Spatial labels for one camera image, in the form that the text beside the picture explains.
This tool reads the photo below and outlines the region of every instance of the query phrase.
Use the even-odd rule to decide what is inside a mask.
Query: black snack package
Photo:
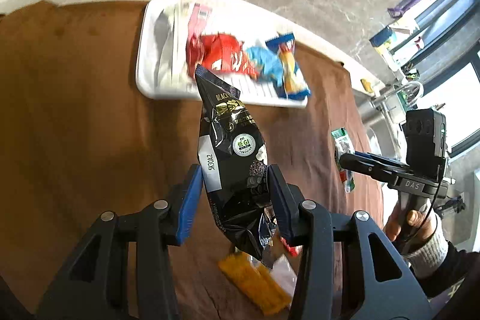
[[[195,80],[203,101],[198,161],[215,223],[239,250],[262,259],[275,233],[265,141],[237,88],[201,65]]]

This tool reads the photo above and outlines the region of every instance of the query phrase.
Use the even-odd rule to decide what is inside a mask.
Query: hand
[[[422,221],[425,219],[429,208],[430,204],[427,204],[426,210],[424,212],[410,211],[406,215],[406,221],[409,226],[418,228],[422,224]],[[388,218],[387,224],[385,224],[385,234],[391,241],[394,241],[402,230],[400,224],[398,223],[399,214],[400,206],[397,204],[395,205],[392,214]],[[437,219],[435,217],[435,212],[431,211],[430,215],[428,216],[428,220],[424,223],[423,227],[418,231],[417,235],[415,236],[416,241],[419,241],[422,244],[425,243],[433,235],[436,228]]]

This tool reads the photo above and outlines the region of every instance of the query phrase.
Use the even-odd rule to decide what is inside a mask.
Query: blue gripper pad
[[[183,201],[178,210],[178,226],[175,234],[178,246],[181,245],[190,234],[190,228],[194,223],[194,216],[197,211],[198,200],[202,193],[202,186],[202,168],[198,164],[193,164],[182,184],[182,189],[179,189],[179,191],[183,192]]]

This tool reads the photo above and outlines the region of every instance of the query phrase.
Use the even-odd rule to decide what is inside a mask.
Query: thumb
[[[410,211],[406,215],[406,221],[408,222],[409,226],[413,226],[415,228],[418,228],[422,224],[426,215],[427,215],[426,213],[422,213],[422,212],[419,212],[419,211]]]

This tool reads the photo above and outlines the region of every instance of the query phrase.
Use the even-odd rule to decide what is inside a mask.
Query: black sleeve
[[[480,253],[457,251],[448,242],[448,253],[441,266],[430,277],[419,279],[418,282],[427,297],[435,297],[465,277],[477,259],[480,259]]]

